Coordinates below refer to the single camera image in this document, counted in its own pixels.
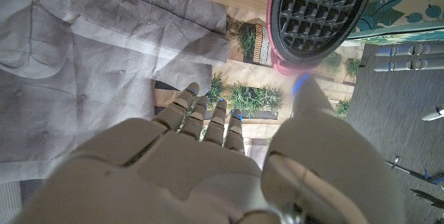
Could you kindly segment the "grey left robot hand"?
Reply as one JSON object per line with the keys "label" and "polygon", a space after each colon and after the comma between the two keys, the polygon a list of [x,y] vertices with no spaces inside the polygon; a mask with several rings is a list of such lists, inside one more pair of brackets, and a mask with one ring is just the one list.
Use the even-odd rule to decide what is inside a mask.
{"label": "grey left robot hand", "polygon": [[442,43],[375,45],[369,51],[370,70],[388,76],[388,90],[402,97],[401,110],[422,122],[443,119]]}

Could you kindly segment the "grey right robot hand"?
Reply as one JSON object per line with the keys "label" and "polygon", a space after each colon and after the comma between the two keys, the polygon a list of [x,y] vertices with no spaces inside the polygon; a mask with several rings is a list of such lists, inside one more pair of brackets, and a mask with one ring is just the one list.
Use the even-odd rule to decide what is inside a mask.
{"label": "grey right robot hand", "polygon": [[246,156],[238,111],[190,84],[153,120],[127,119],[79,146],[16,223],[404,223],[384,158],[301,75],[293,114],[262,166]]}

